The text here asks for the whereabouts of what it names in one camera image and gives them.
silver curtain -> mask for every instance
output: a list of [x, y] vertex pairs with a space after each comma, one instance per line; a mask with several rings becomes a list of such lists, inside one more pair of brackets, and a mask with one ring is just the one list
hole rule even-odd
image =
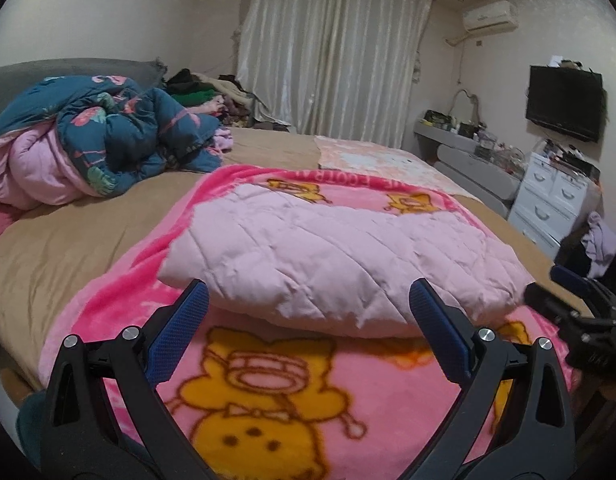
[[259, 120], [400, 148], [432, 0], [252, 0], [237, 76]]

tan blanket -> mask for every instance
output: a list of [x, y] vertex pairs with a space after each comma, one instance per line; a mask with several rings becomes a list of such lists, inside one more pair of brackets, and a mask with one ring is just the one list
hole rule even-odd
[[[318, 167], [320, 154], [312, 137], [238, 128], [233, 129], [233, 137], [235, 147], [226, 164], [288, 170]], [[193, 173], [166, 173], [111, 200], [90, 198], [60, 208], [42, 206], [1, 235], [0, 343], [33, 385], [39, 386], [40, 351], [63, 306], [144, 238], [198, 178]], [[485, 205], [457, 199], [515, 249], [536, 280], [549, 281], [550, 260], [539, 249]], [[552, 288], [585, 309], [563, 289]]]

blue gripper pad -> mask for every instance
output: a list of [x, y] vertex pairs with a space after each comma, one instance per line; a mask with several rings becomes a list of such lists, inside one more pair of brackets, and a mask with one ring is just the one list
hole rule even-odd
[[588, 282], [578, 274], [566, 269], [566, 267], [553, 266], [550, 269], [550, 279], [579, 298], [585, 299], [590, 296]]
[[203, 282], [197, 283], [172, 314], [148, 349], [145, 375], [155, 388], [172, 377], [185, 349], [208, 312], [210, 293]]
[[430, 285], [417, 280], [410, 286], [409, 304], [446, 379], [463, 385], [470, 381], [470, 349], [445, 312], [446, 306]]

black tv screen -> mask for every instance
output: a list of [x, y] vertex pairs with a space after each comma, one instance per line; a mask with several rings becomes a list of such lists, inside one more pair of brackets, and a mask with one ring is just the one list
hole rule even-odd
[[597, 142], [605, 109], [601, 74], [574, 68], [530, 67], [526, 119], [581, 140]]

metal screw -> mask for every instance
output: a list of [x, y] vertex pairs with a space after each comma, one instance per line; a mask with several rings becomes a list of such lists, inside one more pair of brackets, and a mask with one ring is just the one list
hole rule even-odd
[[540, 337], [538, 343], [544, 350], [550, 350], [552, 348], [552, 341], [547, 337]]
[[484, 341], [492, 341], [495, 338], [495, 333], [489, 328], [479, 330], [479, 337]]
[[78, 338], [75, 335], [69, 335], [63, 340], [65, 348], [72, 348], [76, 343], [78, 343]]
[[139, 329], [135, 326], [129, 326], [128, 328], [124, 329], [123, 333], [121, 334], [121, 336], [123, 336], [123, 338], [127, 341], [132, 341], [133, 339], [136, 339], [137, 335], [139, 335]]

